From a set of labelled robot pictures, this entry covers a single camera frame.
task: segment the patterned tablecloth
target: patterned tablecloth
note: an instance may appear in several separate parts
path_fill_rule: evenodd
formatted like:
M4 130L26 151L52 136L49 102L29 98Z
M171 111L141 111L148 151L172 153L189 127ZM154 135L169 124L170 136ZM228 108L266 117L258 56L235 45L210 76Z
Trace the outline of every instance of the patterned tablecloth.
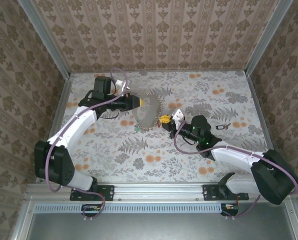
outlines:
M63 124L88 90L93 89L98 75L74 75ZM189 122L195 115L204 115L217 137L249 150L266 150L244 72L131 72L127 76L133 92L155 93L161 98L162 114L177 107ZM228 130L215 129L216 125L228 123L231 123ZM138 133L136 128L132 111L120 113L114 120L98 120L74 149L71 157L75 168L103 182L211 182L228 172L243 174L243 170L230 164L179 153L162 128ZM178 145L184 151L196 151L181 138Z

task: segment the floral wallpaper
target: floral wallpaper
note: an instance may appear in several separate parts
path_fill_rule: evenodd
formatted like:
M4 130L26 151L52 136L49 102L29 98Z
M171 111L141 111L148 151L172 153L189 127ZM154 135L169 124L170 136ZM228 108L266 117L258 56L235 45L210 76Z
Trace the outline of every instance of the floral wallpaper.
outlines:
M275 149L298 175L298 0L251 77Z
M35 180L34 145L48 137L63 81L19 3L0 0L0 239Z
M98 75L74 75L63 124L93 89ZM189 122L204 115L211 132L228 143L254 151L267 149L243 71L140 71L128 72L127 77L132 81L132 92L151 93L161 99L162 115L171 114L174 108L180 108ZM228 172L243 173L230 164L179 153L166 130L158 126L142 130L133 111L120 112L116 119L100 118L84 132L71 154L76 170L105 182L209 182ZM116 112L110 111L102 115L114 116ZM215 129L223 124L230 124L228 130ZM185 151L196 151L180 137L178 145Z
M71 72L243 69L278 0L33 0Z

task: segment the fern pattern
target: fern pattern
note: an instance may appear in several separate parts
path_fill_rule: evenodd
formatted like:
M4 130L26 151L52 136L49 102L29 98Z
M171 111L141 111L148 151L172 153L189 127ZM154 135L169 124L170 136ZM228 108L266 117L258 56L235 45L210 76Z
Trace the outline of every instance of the fern pattern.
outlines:
M229 144L253 151L266 150L243 71L141 71L129 72L127 76L133 93L152 93L161 99L162 114L171 114L174 107L180 108L188 122L196 115L204 115L211 132ZM69 102L78 102L76 99L82 99L86 90L93 86L93 74L76 74ZM149 104L145 101L142 109L149 109ZM62 125L75 111L76 107L66 108ZM116 112L107 111L101 117L115 115ZM240 123L240 127L235 128L233 122ZM215 129L216 125L229 123L232 124L228 130ZM7 145L12 140L9 136L0 142ZM196 151L195 146L188 145L180 137L177 144L186 152ZM76 170L103 182L209 182L219 181L228 172L242 173L230 164L208 161L200 155L181 154L167 131L157 126L141 128L132 111L120 112L116 119L98 119L77 140L70 155ZM9 186L21 182L20 179L11 180Z

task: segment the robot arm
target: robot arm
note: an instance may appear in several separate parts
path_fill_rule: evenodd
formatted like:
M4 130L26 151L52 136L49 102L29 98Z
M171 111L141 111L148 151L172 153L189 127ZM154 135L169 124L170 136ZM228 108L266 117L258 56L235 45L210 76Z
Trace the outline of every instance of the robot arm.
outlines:
M63 128L46 142L39 141L35 145L35 174L37 177L45 179L47 154L51 145L56 143L51 154L48 168L50 181L62 186L97 192L96 178L75 171L70 155L72 154L76 142L86 129L94 124L107 109L128 111L143 104L141 99L127 93L106 105L87 110L91 106L109 101L115 97L109 95L111 81L109 77L97 77L95 79L94 89L89 91L85 98L80 101L76 112ZM123 88L127 88L124 82L121 82L121 85Z
M231 172L219 182L220 193L224 199L229 193L253 193L261 194L269 202L278 205L292 191L294 184L285 173L256 156L264 157L277 164L298 183L298 177L275 150L270 149L263 153L233 147L211 133L211 126L202 115L193 117L191 124L183 124L184 120L185 117L180 109L176 109L172 116L164 115L160 118L162 127L170 132L170 138L175 138L176 132L180 129L178 134L195 141L198 151L206 150L200 153L204 158L226 162L249 173L238 175ZM226 146L226 148L208 150L218 146Z

